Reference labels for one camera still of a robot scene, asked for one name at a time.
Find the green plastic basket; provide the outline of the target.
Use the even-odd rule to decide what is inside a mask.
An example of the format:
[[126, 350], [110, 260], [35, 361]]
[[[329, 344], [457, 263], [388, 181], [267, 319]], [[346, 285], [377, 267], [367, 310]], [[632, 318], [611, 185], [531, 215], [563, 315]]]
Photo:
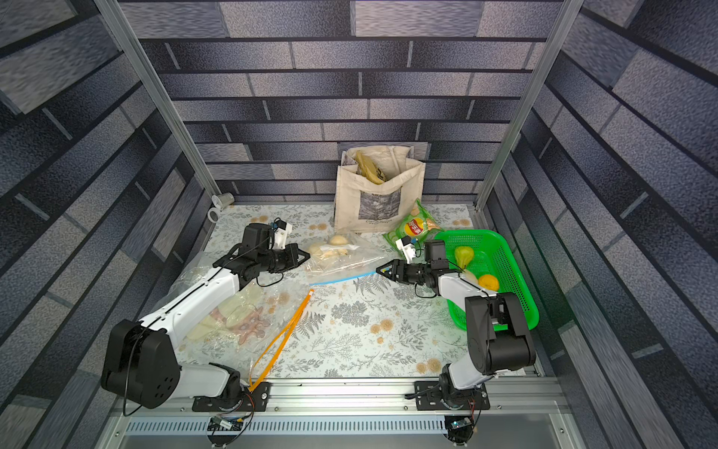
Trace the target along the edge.
[[435, 235], [435, 239], [445, 242], [447, 257], [452, 263], [456, 262], [456, 248], [472, 248], [474, 258], [466, 270], [477, 279], [487, 274], [497, 278], [499, 293], [514, 293], [521, 301], [528, 329], [533, 330], [538, 325], [538, 308], [506, 239], [486, 229], [446, 230]]

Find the giraffe yellow toy package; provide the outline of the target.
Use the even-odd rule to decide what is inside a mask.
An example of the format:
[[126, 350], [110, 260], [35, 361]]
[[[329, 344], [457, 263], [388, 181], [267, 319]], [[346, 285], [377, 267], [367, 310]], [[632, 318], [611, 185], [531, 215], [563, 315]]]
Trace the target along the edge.
[[205, 342], [210, 338], [230, 338], [239, 345], [259, 342], [275, 326], [278, 301], [278, 295], [251, 284], [213, 309], [186, 338]]

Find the circuit board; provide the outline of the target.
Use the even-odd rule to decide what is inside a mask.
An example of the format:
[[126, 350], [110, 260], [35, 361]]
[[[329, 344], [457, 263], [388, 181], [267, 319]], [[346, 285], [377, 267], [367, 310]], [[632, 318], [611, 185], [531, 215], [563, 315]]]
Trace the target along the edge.
[[215, 415], [209, 419], [207, 433], [209, 435], [219, 435], [220, 433], [240, 434], [243, 432], [244, 426], [243, 418]]
[[466, 445], [475, 430], [475, 420], [470, 416], [445, 416], [446, 439], [455, 445]]

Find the green chips bag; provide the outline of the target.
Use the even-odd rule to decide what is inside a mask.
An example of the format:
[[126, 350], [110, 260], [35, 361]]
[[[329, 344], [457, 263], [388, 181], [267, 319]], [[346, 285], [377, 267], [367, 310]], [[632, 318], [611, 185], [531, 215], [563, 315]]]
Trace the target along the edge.
[[415, 241], [419, 246], [423, 246], [425, 241], [433, 239], [441, 231], [442, 228], [438, 222], [417, 199], [409, 214], [399, 222], [395, 229], [384, 234], [383, 238], [396, 250], [396, 242], [405, 237]]

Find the beige round fruit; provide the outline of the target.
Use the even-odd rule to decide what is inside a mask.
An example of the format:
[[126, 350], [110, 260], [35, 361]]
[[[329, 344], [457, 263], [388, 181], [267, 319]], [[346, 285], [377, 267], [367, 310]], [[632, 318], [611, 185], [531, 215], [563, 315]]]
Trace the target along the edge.
[[470, 271], [464, 271], [464, 272], [462, 273], [462, 275], [463, 275], [463, 278], [464, 278], [467, 282], [470, 282], [470, 283], [473, 284], [473, 285], [479, 285], [479, 284], [480, 284], [478, 278], [477, 278], [472, 272], [470, 272]]

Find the clear orange zip-top bag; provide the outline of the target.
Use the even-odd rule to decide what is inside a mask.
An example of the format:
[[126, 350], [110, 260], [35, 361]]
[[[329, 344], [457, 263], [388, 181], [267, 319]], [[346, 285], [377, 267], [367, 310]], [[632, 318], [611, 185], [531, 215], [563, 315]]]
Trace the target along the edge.
[[180, 285], [140, 322], [166, 331], [179, 362], [175, 398], [222, 394], [232, 373], [250, 391], [258, 389], [277, 363], [315, 291], [280, 276], [261, 286], [239, 286], [228, 269], [210, 269]]

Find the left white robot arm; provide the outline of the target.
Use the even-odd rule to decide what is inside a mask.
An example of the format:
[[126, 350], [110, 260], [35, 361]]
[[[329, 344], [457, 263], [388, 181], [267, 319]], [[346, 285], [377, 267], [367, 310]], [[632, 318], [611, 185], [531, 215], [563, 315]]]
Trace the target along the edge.
[[222, 302], [260, 274], [284, 274], [310, 254], [289, 243], [293, 228], [282, 219], [245, 227], [242, 240], [216, 260], [199, 281], [167, 305], [110, 331], [101, 387], [140, 407], [155, 409], [172, 398], [207, 400], [212, 409], [233, 412], [249, 393], [237, 370], [211, 363], [181, 365], [176, 348]]

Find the beige canvas tote bag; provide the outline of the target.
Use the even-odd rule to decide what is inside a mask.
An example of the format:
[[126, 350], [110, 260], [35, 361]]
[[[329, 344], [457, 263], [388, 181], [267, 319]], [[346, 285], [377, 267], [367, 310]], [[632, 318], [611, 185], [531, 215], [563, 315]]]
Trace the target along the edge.
[[[387, 176], [377, 185], [365, 178], [355, 161], [364, 151]], [[424, 191], [426, 164], [414, 158], [412, 145], [353, 147], [341, 154], [337, 172], [334, 226], [356, 233], [386, 233], [399, 225]]]

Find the yellow pear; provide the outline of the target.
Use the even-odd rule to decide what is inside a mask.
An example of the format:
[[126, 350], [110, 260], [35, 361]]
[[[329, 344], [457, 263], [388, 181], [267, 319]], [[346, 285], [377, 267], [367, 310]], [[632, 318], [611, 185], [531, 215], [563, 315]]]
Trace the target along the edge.
[[478, 284], [480, 287], [498, 292], [500, 288], [500, 282], [497, 277], [495, 277], [492, 274], [484, 274], [478, 279]]

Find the right aluminium frame post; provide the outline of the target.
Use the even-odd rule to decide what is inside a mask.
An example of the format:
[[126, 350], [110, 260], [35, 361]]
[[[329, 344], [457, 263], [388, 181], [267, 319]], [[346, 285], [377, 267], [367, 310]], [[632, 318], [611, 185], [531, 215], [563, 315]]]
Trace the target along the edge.
[[572, 24], [575, 22], [583, 6], [583, 0], [564, 1], [555, 24], [546, 40], [538, 63], [532, 72], [531, 78], [523, 95], [521, 96], [518, 109], [516, 110], [509, 127], [501, 141], [495, 159], [492, 162], [488, 174], [482, 182], [481, 189], [474, 200], [474, 209], [478, 213], [482, 211], [488, 201], [491, 192], [495, 189], [498, 176], [501, 174], [510, 154], [516, 148], [520, 140], [520, 132], [525, 125], [529, 112], [534, 107], [536, 100], [542, 90], [555, 60], [564, 45]]

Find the clear bag of buns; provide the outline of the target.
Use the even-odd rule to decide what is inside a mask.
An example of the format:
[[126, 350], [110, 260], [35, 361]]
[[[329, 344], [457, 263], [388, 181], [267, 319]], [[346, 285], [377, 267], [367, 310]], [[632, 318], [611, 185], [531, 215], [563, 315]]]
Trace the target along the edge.
[[375, 272], [389, 254], [361, 236], [347, 231], [308, 242], [310, 260], [304, 265], [310, 285], [336, 284]]

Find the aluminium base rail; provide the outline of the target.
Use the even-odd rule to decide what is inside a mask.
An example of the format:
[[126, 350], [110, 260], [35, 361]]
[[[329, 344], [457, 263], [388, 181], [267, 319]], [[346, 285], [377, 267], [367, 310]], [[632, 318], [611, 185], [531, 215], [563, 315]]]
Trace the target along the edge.
[[245, 402], [236, 417], [250, 418], [248, 436], [421, 435], [447, 433], [447, 419], [491, 417], [547, 419], [564, 433], [568, 402], [557, 380], [499, 377], [482, 386], [474, 400], [448, 408], [438, 393], [411, 400], [427, 378], [272, 379], [269, 389]]

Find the green fruit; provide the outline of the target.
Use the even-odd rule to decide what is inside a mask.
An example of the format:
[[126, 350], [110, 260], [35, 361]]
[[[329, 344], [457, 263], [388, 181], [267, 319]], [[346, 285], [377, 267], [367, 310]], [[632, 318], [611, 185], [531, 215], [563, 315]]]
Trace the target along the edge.
[[458, 246], [454, 248], [454, 258], [459, 269], [466, 269], [475, 258], [475, 252], [470, 246]]

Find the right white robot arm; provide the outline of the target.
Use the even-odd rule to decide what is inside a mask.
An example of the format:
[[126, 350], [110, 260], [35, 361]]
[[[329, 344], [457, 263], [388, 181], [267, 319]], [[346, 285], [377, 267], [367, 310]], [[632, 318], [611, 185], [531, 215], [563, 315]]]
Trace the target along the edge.
[[466, 316], [467, 354], [446, 365], [435, 387], [411, 393], [408, 400], [441, 397], [448, 409], [459, 409], [478, 394], [482, 385], [503, 370], [520, 370], [537, 358], [536, 347], [519, 297], [497, 293], [471, 282], [460, 267], [446, 256], [444, 241], [427, 241], [422, 264], [394, 259], [376, 272], [384, 278], [430, 288]]

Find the yellow snack packet in tote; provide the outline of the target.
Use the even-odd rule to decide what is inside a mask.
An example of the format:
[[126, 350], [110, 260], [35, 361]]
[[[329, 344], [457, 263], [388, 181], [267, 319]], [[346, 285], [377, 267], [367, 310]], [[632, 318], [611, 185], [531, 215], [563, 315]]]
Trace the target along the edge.
[[355, 161], [361, 174], [372, 183], [381, 185], [387, 182], [387, 176], [364, 151], [355, 153]]

